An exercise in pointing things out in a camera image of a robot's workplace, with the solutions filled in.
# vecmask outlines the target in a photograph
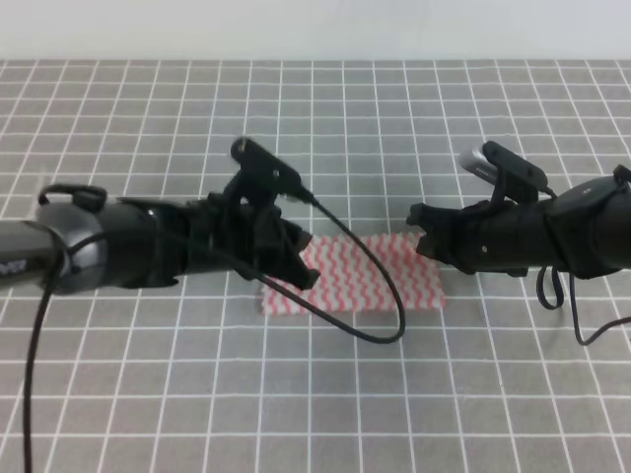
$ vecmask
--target white wall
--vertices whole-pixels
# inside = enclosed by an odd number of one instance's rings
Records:
[[[2,0],[0,57],[631,57],[629,0]]]

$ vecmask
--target red and white zigzag cloth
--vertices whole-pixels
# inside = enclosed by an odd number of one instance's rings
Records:
[[[408,309],[437,308],[444,304],[436,264],[416,253],[419,235],[395,234],[362,237],[361,241],[389,272]],[[283,284],[303,299],[326,311],[395,310],[396,304],[375,264],[346,236],[314,236],[303,251],[308,267],[320,277],[308,291]],[[299,305],[263,286],[263,313],[306,313]]]

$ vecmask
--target table surface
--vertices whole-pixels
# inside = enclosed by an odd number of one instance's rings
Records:
[[[454,161],[485,140],[557,193],[630,165],[630,83],[631,61],[0,61],[1,216],[26,217],[48,180],[218,191],[247,134],[357,233],[399,232],[410,204],[490,195]],[[55,299],[35,373],[38,471],[631,472],[629,333],[584,349],[533,274],[441,273],[445,309],[409,314],[392,346],[308,316],[265,320],[236,274]],[[630,274],[579,283],[585,327],[631,311]],[[2,298],[0,471],[13,473],[37,292]]]

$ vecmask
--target cloth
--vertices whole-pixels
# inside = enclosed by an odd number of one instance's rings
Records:
[[[407,309],[438,308],[445,302],[436,264],[416,253],[419,235],[365,236],[360,240],[387,269]],[[359,246],[346,236],[314,236],[302,253],[308,267],[320,277],[308,291],[281,283],[313,305],[328,312],[396,310],[384,276]],[[264,314],[308,311],[263,286]]]

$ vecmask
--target black cable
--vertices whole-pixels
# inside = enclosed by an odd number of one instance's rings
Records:
[[[543,289],[543,279],[545,278],[545,272],[548,267],[544,266],[539,271],[539,274],[536,276],[536,296],[539,299],[539,303],[543,305],[548,310],[554,310],[555,308],[559,308],[563,305],[563,286],[561,286],[561,278],[559,277],[559,270],[554,266],[552,267],[551,277],[552,277],[552,287],[554,288],[554,295],[556,296],[556,304],[551,304],[548,302],[547,297],[545,296],[545,290]]]
[[[631,323],[631,317],[622,317],[617,318],[615,320],[611,320],[599,328],[596,332],[592,334],[590,338],[587,340],[583,339],[583,335],[581,334],[581,326],[579,325],[579,312],[576,307],[576,295],[574,289],[574,275],[570,274],[570,304],[572,305],[572,320],[574,322],[574,335],[576,335],[576,340],[580,345],[587,347],[588,345],[592,345],[596,339],[606,332],[608,329],[617,327],[618,325],[622,325],[624,323]]]
[[[556,304],[553,305],[549,303],[545,297],[545,293],[543,291],[543,277],[545,276],[545,271],[547,267],[541,268],[539,274],[536,278],[536,296],[539,299],[539,302],[543,307],[548,310],[554,310],[556,308],[561,307],[563,305],[563,287],[561,285],[561,279],[559,278],[559,272],[556,268],[552,268],[552,286],[554,287],[554,294],[556,296]],[[572,307],[572,323],[574,324],[574,335],[576,337],[576,341],[579,342],[579,345],[583,347],[587,347],[592,345],[600,335],[609,330],[610,328],[617,327],[618,325],[623,325],[625,323],[631,323],[630,317],[622,317],[617,318],[615,320],[611,320],[599,328],[596,332],[592,334],[590,338],[587,340],[583,338],[583,334],[581,333],[581,323],[579,322],[579,310],[576,305],[576,288],[575,288],[575,278],[573,274],[570,274],[570,305]]]
[[[39,344],[39,334],[41,333],[41,327],[43,326],[43,320],[48,309],[48,303],[52,296],[61,271],[63,269],[64,254],[63,250],[59,249],[55,256],[55,262],[48,274],[46,285],[39,300],[39,306],[37,307],[37,313],[35,314],[35,322],[33,324],[33,331],[31,332],[31,342],[29,343],[29,352],[27,353],[27,364],[25,367],[24,375],[24,400],[22,406],[22,433],[24,437],[24,470],[25,473],[33,473],[33,445],[32,445],[32,422],[31,422],[31,401],[33,399],[33,374],[35,371],[35,356],[37,354],[37,346]]]
[[[368,249],[360,239],[358,239],[355,234],[353,234],[342,222],[340,222],[333,214],[331,214],[324,206],[322,206],[319,202],[314,200],[313,205],[318,208],[326,217],[328,217],[342,232],[347,234],[368,256],[368,258],[375,263],[380,273],[386,279],[387,285],[392,291],[392,295],[394,297],[394,301],[396,303],[396,307],[398,309],[398,330],[396,333],[389,337],[377,337],[360,330],[357,330],[350,325],[338,320],[337,318],[331,316],[325,311],[317,308],[315,305],[312,305],[305,301],[304,299],[298,297],[296,294],[292,293],[288,289],[284,288],[274,280],[268,278],[260,271],[252,268],[246,263],[235,258],[230,253],[225,253],[223,251],[219,251],[217,249],[210,249],[204,244],[197,243],[194,241],[190,241],[188,238],[183,236],[178,236],[175,234],[169,233],[152,233],[156,237],[163,237],[165,239],[170,239],[171,241],[180,244],[182,246],[186,246],[188,248],[195,249],[200,254],[205,254],[206,257],[216,257],[223,259],[226,261],[233,269],[245,274],[249,278],[256,279],[261,283],[269,286],[273,290],[279,292],[290,301],[300,305],[301,307],[309,310],[311,313],[317,315],[318,317],[326,320],[330,324],[340,328],[344,332],[354,335],[357,338],[365,340],[367,342],[372,342],[376,344],[388,344],[397,341],[403,333],[405,332],[405,308],[403,306],[403,302],[401,297],[396,289],[396,285],[392,281],[390,275],[387,270],[381,264],[381,262],[377,259],[377,257]],[[88,236],[78,243],[74,244],[70,247],[59,247],[57,254],[55,256],[55,262],[48,274],[46,285],[44,287],[41,299],[39,300],[39,306],[37,307],[37,313],[35,315],[35,323],[33,327],[33,332],[31,335],[31,342],[29,345],[29,352],[27,355],[27,363],[25,368],[25,381],[24,381],[24,401],[23,401],[23,447],[24,447],[24,464],[25,464],[25,473],[33,473],[33,445],[32,445],[32,399],[33,399],[33,378],[35,372],[35,356],[37,353],[37,346],[39,342],[39,335],[41,333],[41,328],[43,326],[43,321],[46,315],[46,310],[48,308],[48,304],[50,302],[50,298],[52,293],[55,290],[57,282],[59,281],[59,277],[61,276],[61,272],[64,267],[64,261],[66,256],[68,256],[69,262],[72,263],[72,256],[75,255],[79,250],[86,247],[91,243],[98,242],[100,240],[105,240],[112,237],[120,237],[128,234],[127,231],[120,232],[106,232],[101,234],[96,234],[92,236]]]

